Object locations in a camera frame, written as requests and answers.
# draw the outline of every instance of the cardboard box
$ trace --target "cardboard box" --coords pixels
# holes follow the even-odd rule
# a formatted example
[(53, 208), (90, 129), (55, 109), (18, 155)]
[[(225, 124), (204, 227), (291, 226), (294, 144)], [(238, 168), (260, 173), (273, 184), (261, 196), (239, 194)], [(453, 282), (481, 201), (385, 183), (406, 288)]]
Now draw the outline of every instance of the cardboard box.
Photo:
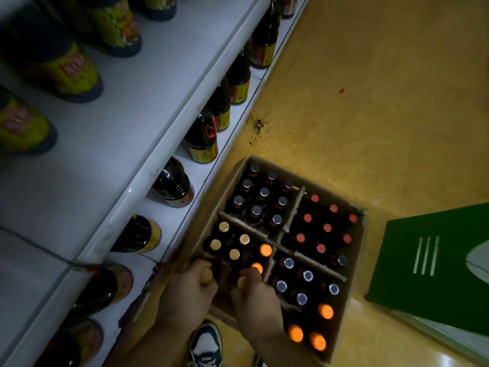
[[(277, 181), (284, 181), (289, 178), (292, 179), (294, 185), (297, 189), (294, 189), (292, 196), (289, 199), (289, 203), (286, 206), (286, 210), (283, 214), (284, 224), (278, 233), (270, 235), (268, 237), (265, 233), (255, 228), (249, 227), (246, 223), (242, 222), (237, 218), (233, 218), (228, 214), (224, 213), (225, 207), (233, 192), (241, 180), (241, 176), (247, 166), (251, 163), (258, 163), (260, 165), (260, 173), (267, 173), (269, 171), (275, 171), (277, 173)], [(352, 235), (353, 242), (351, 245), (342, 247), (340, 252), (345, 254), (349, 259), (349, 265), (342, 268), (341, 271), (334, 271), (328, 268), (326, 265), (321, 265), (318, 262), (302, 255), (298, 252), (292, 252), (291, 250), (283, 247), (280, 242), (284, 237), (284, 234), (289, 232), (290, 224), (297, 213), (297, 208), (301, 203), (301, 199), (305, 193), (315, 193), (319, 196), (321, 206), (329, 206), (334, 203), (338, 206), (338, 209), (342, 214), (348, 215), (354, 213), (358, 216), (358, 223), (355, 224)], [(180, 245), (179, 250), (175, 253), (174, 263), (176, 263), (177, 268), (184, 269), (186, 265), (191, 263), (194, 259), (198, 257), (203, 257), (207, 255), (202, 249), (203, 244), (211, 234), (214, 226), (218, 221), (227, 221), (235, 229), (239, 229), (250, 235), (252, 240), (268, 243), (275, 249), (273, 250), (272, 256), (274, 256), (276, 251), (286, 253), (293, 257), (298, 262), (304, 263), (309, 266), (313, 271), (320, 272), (324, 276), (330, 277), (333, 281), (340, 286), (340, 293), (337, 296), (328, 297), (328, 302), (334, 308), (334, 316), (330, 320), (325, 319), (315, 319), (315, 326), (317, 331), (322, 333), (327, 341), (327, 348), (324, 352), (319, 353), (315, 351), (306, 342), (303, 342), (304, 347), (309, 348), (309, 351), (319, 358), (321, 361), (330, 362), (336, 340), (338, 338), (338, 333), (341, 327), (341, 321), (345, 309), (347, 307), (352, 278), (355, 273), (355, 268), (357, 266), (358, 256), (363, 245), (365, 238), (365, 231), (367, 228), (368, 219), (365, 215), (365, 210), (361, 207), (348, 202), (344, 198), (334, 194), (332, 191), (303, 178), (300, 175), (294, 174), (276, 164), (273, 164), (267, 160), (261, 159), (255, 155), (244, 158), (238, 162), (228, 178), (223, 184), (221, 191), (218, 194), (217, 199), (211, 204), (210, 208), (206, 212), (207, 219), (202, 223), (200, 229), (196, 230), (194, 234), (186, 237), (184, 242)], [(270, 258), (267, 267), (264, 268), (262, 277), (264, 281), (268, 280), (270, 272), (272, 271), (275, 262), (273, 258)], [(234, 314), (234, 309), (232, 306), (231, 298), (229, 296), (229, 283), (226, 283), (226, 278), (221, 278), (219, 281), (220, 290), (214, 298), (213, 304), (211, 306), (210, 313), (222, 320), (224, 323), (231, 327), (237, 329), (236, 318)], [(294, 306), (286, 303), (281, 299), (281, 305), (285, 309), (297, 308), (299, 306)]]

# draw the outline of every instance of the person's left hand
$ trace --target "person's left hand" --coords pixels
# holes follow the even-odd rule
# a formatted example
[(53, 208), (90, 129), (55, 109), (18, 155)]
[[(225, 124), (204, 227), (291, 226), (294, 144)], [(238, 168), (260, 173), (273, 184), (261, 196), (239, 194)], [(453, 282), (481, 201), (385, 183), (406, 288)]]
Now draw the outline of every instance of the person's left hand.
[(210, 262), (197, 259), (186, 271), (173, 276), (159, 301), (155, 325), (186, 337), (200, 326), (218, 290), (215, 279), (205, 286), (199, 282), (200, 272), (210, 267)]

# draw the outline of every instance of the floor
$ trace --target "floor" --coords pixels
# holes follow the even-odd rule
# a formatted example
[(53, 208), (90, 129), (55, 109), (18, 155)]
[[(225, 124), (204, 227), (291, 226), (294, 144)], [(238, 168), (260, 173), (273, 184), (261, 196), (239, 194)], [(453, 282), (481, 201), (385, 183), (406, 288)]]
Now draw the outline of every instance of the floor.
[[(489, 200), (486, 47), (486, 0), (310, 0), (205, 196), (201, 211), (253, 153), (369, 209), (335, 367), (475, 365), (363, 296), (387, 220)], [(219, 327), (224, 365), (250, 366), (249, 344)]]

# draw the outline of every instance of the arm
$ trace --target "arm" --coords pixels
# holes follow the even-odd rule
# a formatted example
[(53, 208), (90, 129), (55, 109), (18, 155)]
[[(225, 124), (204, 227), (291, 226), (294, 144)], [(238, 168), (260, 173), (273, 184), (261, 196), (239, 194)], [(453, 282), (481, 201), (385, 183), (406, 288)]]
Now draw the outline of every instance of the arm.
[(235, 287), (231, 298), (241, 334), (260, 358), (268, 367), (318, 367), (319, 364), (285, 334), (275, 290), (263, 283), (256, 268), (244, 269), (240, 275), (248, 277), (248, 288), (243, 293)]
[(216, 295), (215, 279), (205, 287), (199, 283), (200, 272), (210, 266), (208, 261), (198, 259), (186, 271), (173, 276), (159, 301), (155, 325), (119, 361), (119, 367), (140, 367), (142, 361), (145, 367), (172, 364), (192, 332), (204, 320)]

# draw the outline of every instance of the bottle label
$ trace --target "bottle label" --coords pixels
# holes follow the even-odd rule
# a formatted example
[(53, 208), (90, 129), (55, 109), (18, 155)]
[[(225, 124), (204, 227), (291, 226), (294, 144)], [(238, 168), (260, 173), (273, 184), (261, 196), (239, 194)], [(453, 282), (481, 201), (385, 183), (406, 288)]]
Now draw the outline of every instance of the bottle label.
[(138, 253), (147, 253), (148, 251), (151, 251), (156, 246), (158, 246), (158, 243), (161, 240), (161, 228), (159, 227), (158, 223), (149, 219), (148, 221), (150, 222), (151, 226), (151, 238), (149, 239), (146, 246), (144, 246), (144, 248), (138, 250)]
[(10, 95), (8, 105), (0, 112), (0, 143), (7, 151), (28, 151), (46, 139), (49, 132), (45, 117)]
[(35, 76), (51, 81), (59, 92), (78, 95), (98, 82), (98, 72), (76, 43), (63, 56), (46, 63), (30, 63)]
[(201, 150), (201, 149), (194, 149), (190, 147), (188, 147), (188, 149), (190, 151), (190, 155), (192, 156), (192, 158), (200, 163), (206, 163), (212, 161), (213, 159), (216, 158), (218, 152), (217, 141), (207, 149)]
[(89, 9), (87, 13), (94, 22), (104, 42), (113, 47), (131, 46), (141, 37), (138, 24), (132, 15), (127, 0), (113, 7)]
[(118, 302), (125, 298), (132, 288), (132, 275), (131, 272), (123, 266), (113, 266), (107, 268), (114, 273), (117, 279), (117, 292), (111, 302), (111, 304)]
[(295, 13), (295, 8), (297, 7), (297, 1), (299, 0), (286, 0), (284, 7), (284, 15), (286, 17), (291, 17)]
[(93, 321), (83, 321), (70, 327), (68, 333), (73, 336), (80, 348), (79, 365), (85, 364), (102, 346), (103, 336)]
[(58, 0), (80, 33), (93, 33), (95, 28), (78, 0)]
[(165, 200), (165, 202), (168, 203), (168, 205), (170, 205), (171, 207), (180, 208), (180, 207), (187, 206), (187, 204), (189, 204), (193, 199), (194, 199), (194, 187), (191, 184), (190, 189), (188, 190), (185, 196), (183, 196), (179, 200)]
[(231, 114), (231, 109), (228, 109), (225, 113), (223, 114), (215, 114), (214, 117), (216, 118), (216, 126), (218, 131), (222, 131), (224, 129), (227, 129), (229, 126), (229, 117)]
[(151, 10), (165, 10), (175, 5), (175, 0), (144, 0), (146, 7)]
[(242, 85), (229, 85), (231, 103), (239, 104), (248, 98), (249, 81)]
[(259, 67), (267, 67), (272, 63), (275, 44), (270, 46), (258, 46), (255, 43), (251, 47), (251, 61)]

